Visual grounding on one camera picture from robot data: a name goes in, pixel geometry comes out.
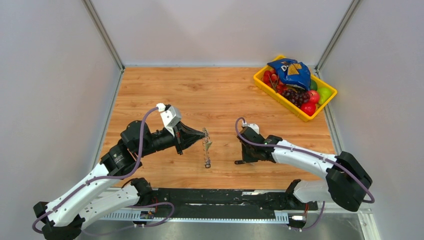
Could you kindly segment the yellow plastic bin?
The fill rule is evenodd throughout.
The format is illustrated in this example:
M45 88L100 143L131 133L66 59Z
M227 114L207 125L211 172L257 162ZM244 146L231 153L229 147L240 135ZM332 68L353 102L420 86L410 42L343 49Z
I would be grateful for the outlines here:
M282 59L282 58L286 58L283 55L279 55L277 56L274 60L278 60L278 59ZM316 115L318 113L320 113L321 110L324 109L324 107L337 95L338 91L330 86L328 83L322 81L321 79L319 79L318 77L316 77L315 75L313 75L310 71L311 74L311 81L310 81L310 90L315 90L317 91L318 88L322 88L322 87L327 87L329 89L331 89L332 91L332 95L331 97L324 103L324 105L319 105L318 103L316 104L316 112L314 113L313 116L308 116L307 114L305 114L301 108L296 107L294 104L292 104L291 102L289 102L286 98L284 98L282 95L276 93L272 88L270 88L269 86L267 86L265 83L262 82L262 77L263 74L266 70L273 70L273 68L269 67L267 64L266 66L264 66L260 71L258 71L257 73L254 74L253 76L253 80L255 85L261 89L262 91L264 91L266 94L268 94L269 96L271 96L273 99L275 99L278 103L280 103L281 105L285 106L288 110L290 110L292 113L294 113L297 117L299 117L301 120L308 122L312 119L314 119L316 117ZM303 90L297 87L293 87L290 85L286 85L289 89L294 89L294 90Z

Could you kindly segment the red apple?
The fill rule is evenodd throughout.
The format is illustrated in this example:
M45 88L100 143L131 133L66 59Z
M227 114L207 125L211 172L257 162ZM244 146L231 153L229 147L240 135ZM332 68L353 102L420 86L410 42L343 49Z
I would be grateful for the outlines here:
M316 112L317 106L314 102L303 103L300 109L308 116L313 116Z

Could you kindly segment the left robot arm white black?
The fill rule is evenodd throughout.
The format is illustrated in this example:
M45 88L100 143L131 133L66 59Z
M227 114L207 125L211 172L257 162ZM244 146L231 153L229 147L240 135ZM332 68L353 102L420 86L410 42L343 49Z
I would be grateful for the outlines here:
M135 120L120 134L120 140L93 170L62 196L51 202L38 202L35 232L46 240L74 240L98 219L122 208L138 204L147 207L153 201L150 184L144 178L133 178L130 184L105 197L98 196L112 185L130 177L142 166L140 157L168 148L183 150L206 138L181 121L172 120L164 128L151 132L146 122Z

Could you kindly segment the green apple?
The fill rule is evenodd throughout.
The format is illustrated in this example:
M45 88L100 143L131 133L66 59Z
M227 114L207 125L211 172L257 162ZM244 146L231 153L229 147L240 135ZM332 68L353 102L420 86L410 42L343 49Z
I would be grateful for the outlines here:
M319 94L319 105L324 105L324 103L332 96L333 92L328 87L320 87L316 90L316 92Z

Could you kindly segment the red cherries bunch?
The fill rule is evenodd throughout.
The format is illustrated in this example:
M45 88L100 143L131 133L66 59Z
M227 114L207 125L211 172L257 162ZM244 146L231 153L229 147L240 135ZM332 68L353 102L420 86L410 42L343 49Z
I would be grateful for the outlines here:
M283 93L289 89L285 84L281 82L274 69L264 71L262 76L262 82L280 95L283 95Z

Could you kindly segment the blue chips bag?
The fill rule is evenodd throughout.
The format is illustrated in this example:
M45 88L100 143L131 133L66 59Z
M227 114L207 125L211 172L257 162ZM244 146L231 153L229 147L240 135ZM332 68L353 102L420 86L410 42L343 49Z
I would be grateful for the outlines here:
M303 62L291 58L281 58L268 62L267 65L275 70L283 84L306 91L310 90L311 73Z

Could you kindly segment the metal key organizer ring plate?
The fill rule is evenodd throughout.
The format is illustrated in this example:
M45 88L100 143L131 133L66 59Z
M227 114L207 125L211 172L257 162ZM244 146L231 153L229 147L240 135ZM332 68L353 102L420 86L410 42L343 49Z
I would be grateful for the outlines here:
M202 145L203 145L203 151L204 151L204 162L207 160L210 160L211 163L211 159L210 159L210 155L209 155L209 148L212 145L212 142L210 140L210 135L208 130L204 127L202 129L202 131L205 133L205 138L202 140Z

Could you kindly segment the purple grape bunch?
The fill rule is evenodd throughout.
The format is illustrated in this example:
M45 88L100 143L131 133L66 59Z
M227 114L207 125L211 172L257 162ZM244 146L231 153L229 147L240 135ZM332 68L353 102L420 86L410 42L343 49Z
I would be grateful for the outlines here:
M301 108L301 106L307 103L310 100L310 95L305 90L294 90L294 89L286 89L282 96L286 98L289 102L294 104L296 107Z

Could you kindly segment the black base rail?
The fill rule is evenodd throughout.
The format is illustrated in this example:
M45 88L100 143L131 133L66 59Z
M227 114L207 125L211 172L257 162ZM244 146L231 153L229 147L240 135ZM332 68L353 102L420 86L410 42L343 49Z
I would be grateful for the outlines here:
M168 215L170 222L192 223L305 223L305 213L319 209L316 202L302 203L284 190L155 188L149 203L172 203L151 208L122 208L102 220L152 222Z

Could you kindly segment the red peach fruit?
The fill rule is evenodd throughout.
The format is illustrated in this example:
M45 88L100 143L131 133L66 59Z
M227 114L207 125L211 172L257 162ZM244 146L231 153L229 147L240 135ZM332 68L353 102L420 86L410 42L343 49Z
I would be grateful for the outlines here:
M319 103L321 97L316 90L310 90L307 93L309 95L309 100L308 100L309 103L312 103L312 104Z

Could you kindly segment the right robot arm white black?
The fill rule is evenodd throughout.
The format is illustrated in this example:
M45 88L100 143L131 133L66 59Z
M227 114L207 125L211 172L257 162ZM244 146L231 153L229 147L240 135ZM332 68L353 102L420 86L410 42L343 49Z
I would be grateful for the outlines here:
M362 203L375 202L369 191L372 178L349 152L335 155L313 151L279 136L264 138L250 126L238 131L237 138L242 144L242 159L238 164L269 161L290 165L320 178L295 183L293 190L285 195L286 204L292 209L308 202L332 201L347 211L356 212Z

